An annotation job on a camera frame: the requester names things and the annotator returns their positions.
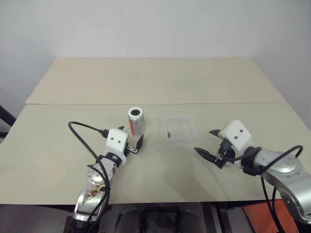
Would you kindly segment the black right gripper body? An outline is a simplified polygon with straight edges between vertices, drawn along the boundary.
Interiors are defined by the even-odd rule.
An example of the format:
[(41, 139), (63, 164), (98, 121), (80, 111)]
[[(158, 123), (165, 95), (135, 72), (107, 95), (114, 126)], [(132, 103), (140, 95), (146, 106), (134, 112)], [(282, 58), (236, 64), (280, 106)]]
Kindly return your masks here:
[(216, 165), (219, 169), (222, 169), (226, 163), (234, 164), (235, 152), (231, 147), (231, 143), (224, 139), (217, 152), (217, 161)]

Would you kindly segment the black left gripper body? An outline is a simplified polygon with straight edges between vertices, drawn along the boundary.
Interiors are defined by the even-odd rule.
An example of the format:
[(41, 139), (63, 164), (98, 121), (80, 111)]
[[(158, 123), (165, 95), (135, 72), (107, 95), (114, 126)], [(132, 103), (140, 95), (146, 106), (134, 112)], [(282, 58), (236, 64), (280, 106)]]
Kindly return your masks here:
[(133, 146), (130, 146), (128, 142), (126, 143), (126, 146), (124, 148), (124, 156), (125, 157), (127, 157), (130, 153), (138, 154), (138, 152), (139, 152), (138, 144), (136, 144), (136, 146), (133, 147)]

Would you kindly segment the silver red soda can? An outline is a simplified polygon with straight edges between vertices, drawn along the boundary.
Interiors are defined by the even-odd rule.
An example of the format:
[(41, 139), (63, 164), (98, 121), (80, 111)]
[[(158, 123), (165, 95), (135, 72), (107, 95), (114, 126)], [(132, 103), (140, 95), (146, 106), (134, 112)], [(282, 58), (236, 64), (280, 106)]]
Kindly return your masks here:
[(133, 136), (139, 137), (144, 134), (144, 114), (139, 107), (132, 107), (129, 109), (128, 121)]

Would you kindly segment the clear plastic container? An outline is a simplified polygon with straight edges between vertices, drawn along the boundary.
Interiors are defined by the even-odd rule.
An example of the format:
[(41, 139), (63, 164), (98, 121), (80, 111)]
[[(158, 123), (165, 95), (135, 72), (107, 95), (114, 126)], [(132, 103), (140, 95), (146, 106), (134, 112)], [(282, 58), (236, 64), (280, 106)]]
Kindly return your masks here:
[(166, 138), (170, 143), (184, 143), (196, 139), (197, 130), (191, 116), (170, 116), (165, 121)]

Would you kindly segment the orange red floor panel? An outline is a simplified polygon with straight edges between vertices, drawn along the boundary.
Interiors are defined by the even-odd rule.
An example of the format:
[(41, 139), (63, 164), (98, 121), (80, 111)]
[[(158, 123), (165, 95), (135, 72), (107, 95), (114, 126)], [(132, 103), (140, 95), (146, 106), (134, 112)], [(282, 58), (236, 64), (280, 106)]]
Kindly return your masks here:
[[(247, 205), (243, 210), (255, 233), (278, 233), (267, 203)], [(282, 200), (276, 201), (276, 213), (285, 233), (298, 233), (298, 229)]]

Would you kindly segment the black slanted bar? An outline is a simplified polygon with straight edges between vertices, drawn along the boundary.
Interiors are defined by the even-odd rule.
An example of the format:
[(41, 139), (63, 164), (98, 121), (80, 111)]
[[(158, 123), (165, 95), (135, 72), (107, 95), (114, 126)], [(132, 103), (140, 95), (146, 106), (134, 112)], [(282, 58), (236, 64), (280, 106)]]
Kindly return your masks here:
[[(8, 124), (10, 127), (12, 127), (16, 121), (16, 118), (1, 105), (0, 105), (0, 119), (3, 120), (6, 124)], [(8, 132), (0, 132), (0, 138), (5, 138), (7, 135)]]

